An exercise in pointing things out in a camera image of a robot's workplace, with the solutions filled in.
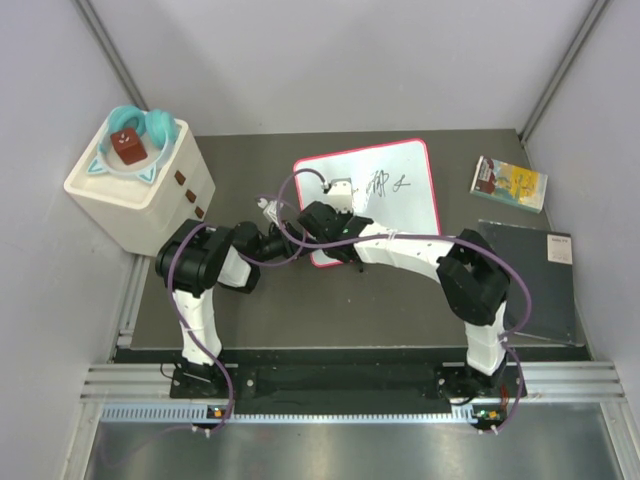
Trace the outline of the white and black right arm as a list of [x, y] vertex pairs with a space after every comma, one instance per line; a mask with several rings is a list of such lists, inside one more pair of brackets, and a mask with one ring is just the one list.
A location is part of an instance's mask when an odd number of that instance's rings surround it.
[[510, 277], [493, 256], [484, 238], [465, 229], [456, 237], [424, 240], [387, 228], [378, 222], [315, 201], [298, 216], [298, 223], [323, 252], [342, 263], [382, 264], [406, 270], [438, 283], [453, 314], [464, 323], [467, 339], [466, 372], [461, 395], [487, 396], [504, 380], [505, 332]]

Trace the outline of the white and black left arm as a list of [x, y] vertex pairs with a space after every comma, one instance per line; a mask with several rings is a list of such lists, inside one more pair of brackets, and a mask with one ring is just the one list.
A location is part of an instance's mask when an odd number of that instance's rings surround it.
[[290, 224], [281, 231], [271, 224], [266, 233], [250, 221], [232, 228], [212, 228], [188, 219], [169, 237], [155, 259], [155, 271], [170, 292], [179, 312], [183, 338], [182, 359], [175, 378], [192, 381], [205, 396], [216, 396], [226, 387], [225, 370], [214, 364], [222, 351], [215, 325], [214, 288], [250, 293], [260, 279], [260, 266], [270, 260], [292, 259], [300, 240]]

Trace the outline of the pink framed whiteboard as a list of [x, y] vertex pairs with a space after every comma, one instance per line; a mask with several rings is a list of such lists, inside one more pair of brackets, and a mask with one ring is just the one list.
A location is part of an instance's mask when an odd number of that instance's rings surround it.
[[426, 143], [409, 139], [298, 160], [325, 180], [348, 180], [354, 213], [405, 233], [441, 233]]

